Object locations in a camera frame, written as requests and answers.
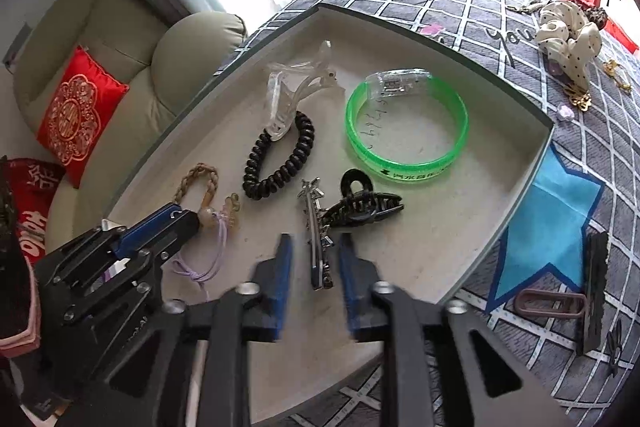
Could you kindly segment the silver star hair clip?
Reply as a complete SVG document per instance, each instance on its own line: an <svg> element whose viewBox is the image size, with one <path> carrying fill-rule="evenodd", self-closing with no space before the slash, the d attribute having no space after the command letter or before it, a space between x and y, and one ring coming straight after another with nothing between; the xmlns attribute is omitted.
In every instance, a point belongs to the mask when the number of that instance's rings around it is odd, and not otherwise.
<svg viewBox="0 0 640 427"><path fill-rule="evenodd" d="M326 213L321 205L323 197L319 178L302 181L298 199L306 219L310 283L315 291L333 287L331 267L326 253L334 243L329 236L329 225L323 223L323 216Z"/></svg>

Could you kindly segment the black hair claw clip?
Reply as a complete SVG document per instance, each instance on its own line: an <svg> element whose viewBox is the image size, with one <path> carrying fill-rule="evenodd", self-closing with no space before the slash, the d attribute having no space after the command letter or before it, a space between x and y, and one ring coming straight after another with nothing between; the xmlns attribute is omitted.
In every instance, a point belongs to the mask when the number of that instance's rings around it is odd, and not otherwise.
<svg viewBox="0 0 640 427"><path fill-rule="evenodd" d="M329 228L357 228L380 222L404 210L402 198L375 192L372 180L362 170L347 170L341 179L342 198L326 210L323 223Z"/></svg>

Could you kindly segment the beige jewelry tray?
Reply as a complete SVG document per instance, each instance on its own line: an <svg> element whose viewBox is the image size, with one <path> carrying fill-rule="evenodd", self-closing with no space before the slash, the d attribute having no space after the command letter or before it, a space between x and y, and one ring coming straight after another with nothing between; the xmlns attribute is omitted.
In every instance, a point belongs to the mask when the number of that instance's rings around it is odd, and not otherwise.
<svg viewBox="0 0 640 427"><path fill-rule="evenodd" d="M393 217L352 228L357 253L384 279L427 301L450 297L500 237L532 185L553 124L509 83L432 39L320 3L242 52L134 168L110 210L130 225L168 202L199 162L220 196L241 191L250 150L269 119L267 87L299 87L319 64L335 79L298 104L314 146L294 178L243 198L239 228L208 285L212 297L293 241L284 326L250 347L250 419L273 421L334 389L380 353L349 335L340 284L311 282L310 206L327 210L362 189L397 194Z"/></svg>

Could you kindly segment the red embroidered cushion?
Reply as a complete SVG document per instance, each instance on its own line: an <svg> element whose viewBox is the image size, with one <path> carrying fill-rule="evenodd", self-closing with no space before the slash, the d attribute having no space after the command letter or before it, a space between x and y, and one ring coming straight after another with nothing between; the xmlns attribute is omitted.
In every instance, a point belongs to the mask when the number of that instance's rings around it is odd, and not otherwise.
<svg viewBox="0 0 640 427"><path fill-rule="evenodd" d="M128 91L128 84L76 46L37 132L38 142L64 167L73 187L79 187L96 143Z"/></svg>

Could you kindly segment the beige leather sofa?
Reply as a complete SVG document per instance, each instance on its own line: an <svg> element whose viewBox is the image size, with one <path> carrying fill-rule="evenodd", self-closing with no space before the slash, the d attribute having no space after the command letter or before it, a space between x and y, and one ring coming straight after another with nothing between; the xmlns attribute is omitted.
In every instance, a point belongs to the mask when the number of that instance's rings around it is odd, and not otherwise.
<svg viewBox="0 0 640 427"><path fill-rule="evenodd" d="M106 218L160 136L245 40L217 11L165 23L143 0L56 0L14 72L18 108L63 169L44 248Z"/></svg>

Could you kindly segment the clear plastic hair claw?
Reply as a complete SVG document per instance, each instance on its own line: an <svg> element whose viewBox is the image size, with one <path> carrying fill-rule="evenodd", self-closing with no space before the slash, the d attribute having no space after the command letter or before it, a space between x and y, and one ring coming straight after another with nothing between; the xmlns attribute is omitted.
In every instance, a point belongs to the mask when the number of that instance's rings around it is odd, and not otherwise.
<svg viewBox="0 0 640 427"><path fill-rule="evenodd" d="M305 98L323 90L342 87L331 68L332 42L323 40L310 61L297 64L269 63L265 130L272 141L280 141L291 129L298 106Z"/></svg>

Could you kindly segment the grey plaid bedspread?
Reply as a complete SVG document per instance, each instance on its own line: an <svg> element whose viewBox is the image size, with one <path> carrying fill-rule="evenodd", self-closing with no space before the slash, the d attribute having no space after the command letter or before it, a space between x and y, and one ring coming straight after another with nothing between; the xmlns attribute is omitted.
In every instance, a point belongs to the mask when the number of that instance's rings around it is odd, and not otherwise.
<svg viewBox="0 0 640 427"><path fill-rule="evenodd" d="M318 3L370 15L377 22L412 32L425 41L425 29L436 29L436 41L491 72L526 98L518 110L524 128L495 117L473 117L470 140L480 144L485 161L498 177L510 181L530 164L536 147L527 141L538 115L554 121L551 142L564 166L604 185L589 222L590 232L606 232L608 278L602 329L620 336L622 356L608 368L608 348L586 355L576 351L577 327L559 319L521 319L511 301L492 293L500 243L484 239L472 262L459 260L454 233L446 232L442 251L410 248L406 253L382 247L371 227L355 237L358 251L378 264L382 273L414 295L439 299L456 296L488 322L506 345L558 399L578 426L600 423L628 388L639 356L639 98L623 94L598 66L589 67L592 105L573 121L559 118L567 100L562 80L551 75L530 36L533 15L516 6L525 0L294 0L250 35L254 49L294 17Z"/></svg>

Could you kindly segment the green translucent bangle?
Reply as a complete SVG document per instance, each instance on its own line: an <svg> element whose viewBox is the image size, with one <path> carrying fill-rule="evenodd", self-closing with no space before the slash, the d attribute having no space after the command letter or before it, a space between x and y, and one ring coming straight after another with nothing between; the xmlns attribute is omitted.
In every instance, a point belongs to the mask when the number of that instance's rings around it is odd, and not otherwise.
<svg viewBox="0 0 640 427"><path fill-rule="evenodd" d="M374 72L349 97L345 131L370 170L419 183L452 166L465 147L469 113L460 94L422 68Z"/></svg>

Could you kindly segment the red plastic basin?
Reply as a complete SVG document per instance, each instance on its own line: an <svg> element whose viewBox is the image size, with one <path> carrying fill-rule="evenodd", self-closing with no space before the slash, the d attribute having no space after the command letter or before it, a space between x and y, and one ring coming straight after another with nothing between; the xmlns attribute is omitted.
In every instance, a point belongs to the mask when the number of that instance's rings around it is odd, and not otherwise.
<svg viewBox="0 0 640 427"><path fill-rule="evenodd" d="M604 30L607 31L615 40L617 40L625 49L627 49L631 54L635 54L639 46L634 42L621 28L618 26L612 18L609 18L606 21L604 26Z"/></svg>

